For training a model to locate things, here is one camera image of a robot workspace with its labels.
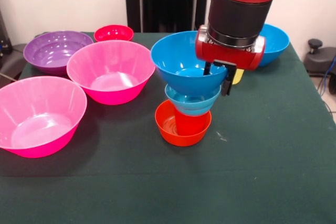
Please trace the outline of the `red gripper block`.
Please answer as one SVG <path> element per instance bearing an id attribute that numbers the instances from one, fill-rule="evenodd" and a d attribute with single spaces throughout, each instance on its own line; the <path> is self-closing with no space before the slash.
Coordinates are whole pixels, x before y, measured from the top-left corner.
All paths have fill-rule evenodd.
<path id="1" fill-rule="evenodd" d="M 266 39 L 262 36 L 258 36 L 256 41 L 245 49 L 217 44 L 208 35 L 206 25 L 200 26 L 195 40 L 196 56 L 205 61 L 204 76 L 210 74 L 212 63 L 224 63 L 227 69 L 227 76 L 221 87 L 222 96 L 230 95 L 237 68 L 255 70 L 263 58 L 265 48 Z"/>

